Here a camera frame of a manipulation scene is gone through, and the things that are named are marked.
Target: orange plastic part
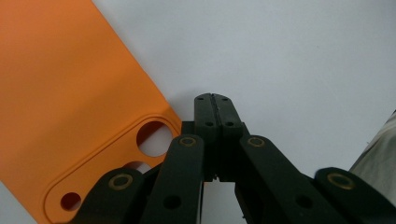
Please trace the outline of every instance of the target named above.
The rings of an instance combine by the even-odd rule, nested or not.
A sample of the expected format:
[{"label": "orange plastic part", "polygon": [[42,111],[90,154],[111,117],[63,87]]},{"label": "orange plastic part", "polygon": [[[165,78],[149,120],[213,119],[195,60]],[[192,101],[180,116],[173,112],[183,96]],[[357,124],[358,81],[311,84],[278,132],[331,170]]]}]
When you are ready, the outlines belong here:
[{"label": "orange plastic part", "polygon": [[70,220],[77,210],[62,203],[83,200],[107,171],[161,162],[136,143],[151,121],[179,134],[91,1],[0,1],[0,180],[38,223]]}]

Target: white surface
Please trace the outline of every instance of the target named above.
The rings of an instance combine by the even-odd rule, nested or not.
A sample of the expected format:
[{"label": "white surface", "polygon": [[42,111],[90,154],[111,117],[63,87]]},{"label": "white surface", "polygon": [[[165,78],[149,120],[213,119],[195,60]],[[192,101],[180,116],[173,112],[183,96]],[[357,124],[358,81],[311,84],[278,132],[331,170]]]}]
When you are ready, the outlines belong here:
[{"label": "white surface", "polygon": [[[349,169],[395,109],[395,1],[94,2],[182,119],[226,95],[307,175]],[[212,187],[203,223],[245,223]]]},{"label": "white surface", "polygon": [[0,223],[36,224],[33,218],[0,181]]}]

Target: orange plate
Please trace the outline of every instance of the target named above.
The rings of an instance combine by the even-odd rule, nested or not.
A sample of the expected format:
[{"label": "orange plate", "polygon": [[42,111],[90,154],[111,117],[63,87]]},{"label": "orange plate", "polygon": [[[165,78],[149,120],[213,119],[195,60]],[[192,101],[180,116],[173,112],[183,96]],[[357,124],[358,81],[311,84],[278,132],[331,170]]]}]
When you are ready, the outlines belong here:
[{"label": "orange plate", "polygon": [[180,120],[88,0],[0,2],[0,178],[38,223],[70,220],[107,171],[155,166],[136,136]]}]

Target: screw hole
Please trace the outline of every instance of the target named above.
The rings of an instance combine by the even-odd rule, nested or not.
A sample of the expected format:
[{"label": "screw hole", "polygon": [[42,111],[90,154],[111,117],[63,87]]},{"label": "screw hole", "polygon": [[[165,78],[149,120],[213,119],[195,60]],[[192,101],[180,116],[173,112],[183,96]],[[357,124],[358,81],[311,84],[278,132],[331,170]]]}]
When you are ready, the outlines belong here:
[{"label": "screw hole", "polygon": [[81,206],[81,197],[75,192],[66,193],[61,199],[61,207],[63,210],[71,212],[77,210]]},{"label": "screw hole", "polygon": [[306,208],[306,209],[310,209],[312,208],[312,206],[314,205],[314,203],[312,202],[312,200],[305,195],[299,195],[296,198],[296,202],[297,204],[302,207],[302,208]]},{"label": "screw hole", "polygon": [[168,126],[159,121],[151,121],[140,128],[136,143],[145,155],[159,157],[167,151],[172,138]]},{"label": "screw hole", "polygon": [[181,206],[181,199],[176,195],[171,195],[163,200],[163,206],[169,210],[177,209]]}]

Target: circular hole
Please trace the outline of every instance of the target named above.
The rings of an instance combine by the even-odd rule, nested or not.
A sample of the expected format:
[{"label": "circular hole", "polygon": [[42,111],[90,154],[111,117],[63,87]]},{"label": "circular hole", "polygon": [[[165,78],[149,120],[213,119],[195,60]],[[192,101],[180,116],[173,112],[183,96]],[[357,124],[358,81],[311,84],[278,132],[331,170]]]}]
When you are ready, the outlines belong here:
[{"label": "circular hole", "polygon": [[65,211],[75,211],[81,206],[81,197],[75,193],[66,193],[61,199],[61,207]]},{"label": "circular hole", "polygon": [[123,166],[124,168],[130,168],[139,171],[140,173],[144,174],[145,172],[149,171],[151,167],[145,162],[142,161],[131,161],[128,162]]},{"label": "circular hole", "polygon": [[158,157],[168,150],[172,137],[168,126],[159,121],[152,121],[140,128],[136,143],[144,154]]},{"label": "circular hole", "polygon": [[173,210],[181,206],[181,199],[176,195],[171,195],[163,200],[163,206],[167,209]]},{"label": "circular hole", "polygon": [[305,196],[305,195],[297,196],[296,202],[300,207],[307,208],[307,209],[312,208],[312,206],[314,205],[312,200],[308,196]]}]

